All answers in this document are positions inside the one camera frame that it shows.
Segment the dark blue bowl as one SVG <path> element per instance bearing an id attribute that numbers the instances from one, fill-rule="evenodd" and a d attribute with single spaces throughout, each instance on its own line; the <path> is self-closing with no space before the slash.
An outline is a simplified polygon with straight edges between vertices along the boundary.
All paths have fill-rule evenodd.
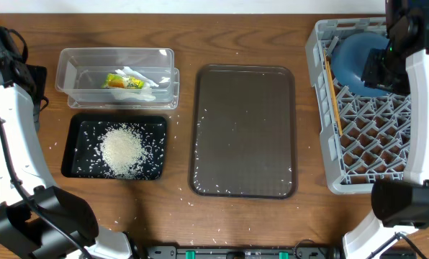
<path id="1" fill-rule="evenodd" d="M 372 48 L 385 49 L 388 39 L 373 32 L 362 32 L 346 38 L 332 52 L 331 68 L 338 82 L 352 94 L 365 97 L 387 95 L 387 91 L 364 86 L 361 76 Z"/>

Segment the yellow green wrapper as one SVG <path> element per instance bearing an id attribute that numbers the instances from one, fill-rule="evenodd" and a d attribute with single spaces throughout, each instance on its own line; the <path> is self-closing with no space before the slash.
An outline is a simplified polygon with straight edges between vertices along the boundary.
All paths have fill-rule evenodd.
<path id="1" fill-rule="evenodd" d="M 102 85 L 102 88 L 123 88 L 123 89 L 142 89 L 145 85 L 144 81 L 141 81 L 133 76 L 121 76 L 118 74 L 109 73 Z"/>

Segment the white tissue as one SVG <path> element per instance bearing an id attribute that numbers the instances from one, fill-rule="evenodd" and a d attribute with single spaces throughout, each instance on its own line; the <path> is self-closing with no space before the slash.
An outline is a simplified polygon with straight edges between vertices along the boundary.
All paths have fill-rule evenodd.
<path id="1" fill-rule="evenodd" d="M 107 88 L 111 91 L 111 94 L 117 100 L 127 99 L 127 95 L 134 96 L 136 99 L 141 101 L 154 101 L 156 99 L 153 94 L 153 89 L 158 87 L 158 84 L 153 80 L 147 78 L 143 74 L 131 69 L 128 66 L 124 66 L 123 69 L 117 69 L 113 74 L 121 76 L 133 76 L 141 81 L 145 82 L 142 89 L 123 89 L 123 88 Z"/>

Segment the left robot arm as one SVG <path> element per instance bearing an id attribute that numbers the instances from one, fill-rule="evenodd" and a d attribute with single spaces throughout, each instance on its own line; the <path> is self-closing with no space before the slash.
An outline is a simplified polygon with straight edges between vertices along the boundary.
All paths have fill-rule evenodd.
<path id="1" fill-rule="evenodd" d="M 127 235 L 100 227 L 48 169 L 34 122 L 45 74 L 0 57 L 0 244 L 20 258 L 133 258 Z"/>

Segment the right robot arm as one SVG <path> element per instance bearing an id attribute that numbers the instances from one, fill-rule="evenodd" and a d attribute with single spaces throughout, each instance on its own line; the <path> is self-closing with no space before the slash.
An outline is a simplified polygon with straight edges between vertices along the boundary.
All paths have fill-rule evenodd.
<path id="1" fill-rule="evenodd" d="M 429 227 L 429 1 L 386 1 L 388 45 L 370 50 L 361 82 L 410 95 L 410 151 L 401 181 L 376 181 L 369 214 L 343 236 L 345 258 L 379 258 Z"/>

